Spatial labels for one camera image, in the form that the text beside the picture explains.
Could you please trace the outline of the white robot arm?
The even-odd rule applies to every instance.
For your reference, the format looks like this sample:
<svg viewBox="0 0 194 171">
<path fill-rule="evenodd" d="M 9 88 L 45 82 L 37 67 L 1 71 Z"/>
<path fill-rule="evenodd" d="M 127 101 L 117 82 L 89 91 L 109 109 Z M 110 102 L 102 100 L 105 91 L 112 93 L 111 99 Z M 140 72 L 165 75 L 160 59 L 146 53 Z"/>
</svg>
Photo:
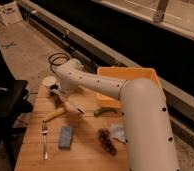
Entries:
<svg viewBox="0 0 194 171">
<path fill-rule="evenodd" d="M 166 98 L 154 81 L 87 73 L 75 58 L 58 66 L 55 74 L 64 91 L 81 85 L 121 102 L 131 171 L 180 171 Z"/>
</svg>

